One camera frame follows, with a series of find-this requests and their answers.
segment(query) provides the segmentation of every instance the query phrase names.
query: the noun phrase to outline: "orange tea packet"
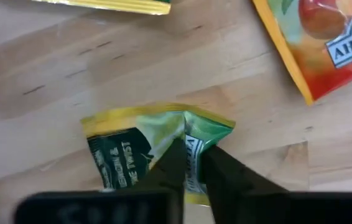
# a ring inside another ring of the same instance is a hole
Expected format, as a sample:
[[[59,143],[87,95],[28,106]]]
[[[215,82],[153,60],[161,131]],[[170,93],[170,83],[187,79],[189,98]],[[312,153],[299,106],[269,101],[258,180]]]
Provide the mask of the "orange tea packet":
[[[253,0],[308,105],[352,81],[352,0]]]

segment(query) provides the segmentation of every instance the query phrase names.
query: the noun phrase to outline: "green leaf design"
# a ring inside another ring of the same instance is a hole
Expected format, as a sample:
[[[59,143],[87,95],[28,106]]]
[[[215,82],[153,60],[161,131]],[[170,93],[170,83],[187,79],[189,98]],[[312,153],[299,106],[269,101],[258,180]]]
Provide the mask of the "green leaf design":
[[[281,3],[281,9],[282,9],[282,13],[285,15],[288,11],[289,6],[292,4],[294,0],[282,0]]]

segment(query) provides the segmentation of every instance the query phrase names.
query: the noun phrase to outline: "yellow packaging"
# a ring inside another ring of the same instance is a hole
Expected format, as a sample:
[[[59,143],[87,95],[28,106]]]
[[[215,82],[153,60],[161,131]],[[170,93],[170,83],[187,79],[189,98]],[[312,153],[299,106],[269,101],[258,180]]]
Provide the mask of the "yellow packaging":
[[[152,15],[164,15],[170,11],[170,0],[33,0],[69,6],[92,7]]]

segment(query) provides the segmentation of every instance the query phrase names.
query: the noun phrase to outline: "red fruit image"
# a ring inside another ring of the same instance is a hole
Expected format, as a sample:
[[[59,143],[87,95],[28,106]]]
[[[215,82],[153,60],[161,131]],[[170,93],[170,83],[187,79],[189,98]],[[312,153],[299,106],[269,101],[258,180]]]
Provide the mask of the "red fruit image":
[[[299,0],[299,18],[305,32],[315,39],[334,39],[347,24],[336,0]]]

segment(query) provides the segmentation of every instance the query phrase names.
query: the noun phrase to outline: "light wood surface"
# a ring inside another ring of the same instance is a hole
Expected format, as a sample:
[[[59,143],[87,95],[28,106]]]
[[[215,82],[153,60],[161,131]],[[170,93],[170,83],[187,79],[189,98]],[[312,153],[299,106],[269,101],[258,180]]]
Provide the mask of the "light wood surface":
[[[16,2],[0,0],[0,223],[29,194],[102,188],[79,120],[152,101],[235,119],[220,146],[290,190],[352,190],[352,83],[306,106],[250,1],[160,17]]]

